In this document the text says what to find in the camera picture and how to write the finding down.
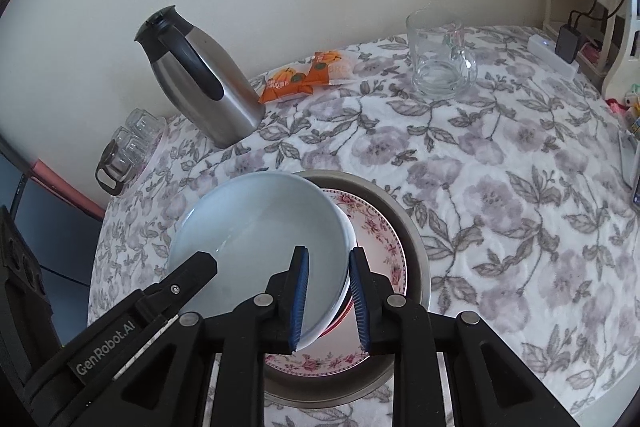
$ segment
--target floral plate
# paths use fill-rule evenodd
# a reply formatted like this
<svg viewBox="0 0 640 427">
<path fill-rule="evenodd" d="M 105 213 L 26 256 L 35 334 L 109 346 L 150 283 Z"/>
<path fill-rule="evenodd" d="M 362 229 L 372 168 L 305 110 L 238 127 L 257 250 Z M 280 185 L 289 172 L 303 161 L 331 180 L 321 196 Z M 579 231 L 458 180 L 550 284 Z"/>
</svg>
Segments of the floral plate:
<svg viewBox="0 0 640 427">
<path fill-rule="evenodd" d="M 323 188 L 325 194 L 349 217 L 358 245 L 367 254 L 373 272 L 386 275 L 396 293 L 406 294 L 406 260 L 396 232 L 372 204 L 353 194 Z M 346 371 L 369 355 L 360 347 L 353 305 L 310 346 L 292 355 L 267 355 L 274 369 L 298 377 L 327 377 Z"/>
</svg>

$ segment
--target stainless steel bowl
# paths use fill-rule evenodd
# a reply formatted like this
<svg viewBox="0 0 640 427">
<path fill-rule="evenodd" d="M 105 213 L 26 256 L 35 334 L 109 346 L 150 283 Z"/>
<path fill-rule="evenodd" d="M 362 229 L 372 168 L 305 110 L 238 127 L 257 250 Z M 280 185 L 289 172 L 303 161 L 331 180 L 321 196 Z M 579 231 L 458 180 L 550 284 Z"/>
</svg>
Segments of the stainless steel bowl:
<svg viewBox="0 0 640 427">
<path fill-rule="evenodd" d="M 338 171 L 302 171 L 299 176 L 321 188 L 344 190 L 375 206 L 396 230 L 407 265 L 407 296 L 426 309 L 431 273 L 420 233 L 404 208 L 389 194 L 363 178 Z M 355 367 L 328 377 L 296 377 L 264 366 L 264 392 L 275 403 L 320 409 L 352 402 L 377 389 L 394 373 L 394 357 L 369 357 Z"/>
</svg>

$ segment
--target food wrapper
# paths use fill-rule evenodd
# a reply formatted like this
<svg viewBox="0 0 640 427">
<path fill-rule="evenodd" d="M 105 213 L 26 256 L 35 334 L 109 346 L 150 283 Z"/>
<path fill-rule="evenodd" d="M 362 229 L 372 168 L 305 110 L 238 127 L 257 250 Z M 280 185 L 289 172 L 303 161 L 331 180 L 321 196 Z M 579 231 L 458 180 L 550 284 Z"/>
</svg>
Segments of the food wrapper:
<svg viewBox="0 0 640 427">
<path fill-rule="evenodd" d="M 310 64 L 289 64 L 271 71 L 260 102 L 290 100 L 314 92 L 314 86 L 340 86 L 354 82 L 358 54 L 348 51 L 316 52 Z"/>
</svg>

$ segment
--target floral tablecloth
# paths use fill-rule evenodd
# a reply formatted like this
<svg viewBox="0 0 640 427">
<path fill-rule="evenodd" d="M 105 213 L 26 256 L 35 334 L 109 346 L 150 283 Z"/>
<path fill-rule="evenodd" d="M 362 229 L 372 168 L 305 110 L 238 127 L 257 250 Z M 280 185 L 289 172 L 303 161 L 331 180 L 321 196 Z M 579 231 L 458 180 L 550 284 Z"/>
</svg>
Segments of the floral tablecloth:
<svg viewBox="0 0 640 427">
<path fill-rule="evenodd" d="M 431 261 L 431 310 L 479 312 L 577 413 L 640 357 L 639 223 L 616 120 L 581 74 L 562 80 L 527 52 L 533 31 L 470 29 L 478 82 L 449 102 L 415 95 L 406 39 L 394 36 L 349 46 L 357 82 L 271 103 L 229 149 L 170 120 L 154 174 L 108 206 L 89 322 L 165 275 L 177 220 L 218 184 L 337 169 L 377 183 L 412 216 Z M 391 382 L 332 409 L 267 401 L 266 425 L 389 426 L 391 401 Z"/>
</svg>

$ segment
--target thermos handle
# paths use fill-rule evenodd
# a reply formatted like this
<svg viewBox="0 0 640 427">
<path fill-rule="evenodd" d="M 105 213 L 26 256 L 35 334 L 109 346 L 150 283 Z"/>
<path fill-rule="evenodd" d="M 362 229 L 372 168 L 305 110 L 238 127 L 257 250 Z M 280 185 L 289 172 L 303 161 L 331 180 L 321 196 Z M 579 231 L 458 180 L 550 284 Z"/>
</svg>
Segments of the thermos handle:
<svg viewBox="0 0 640 427">
<path fill-rule="evenodd" d="M 158 40 L 180 62 L 204 94 L 211 100 L 222 99 L 225 94 L 222 84 L 175 26 L 167 24 L 158 34 Z"/>
</svg>

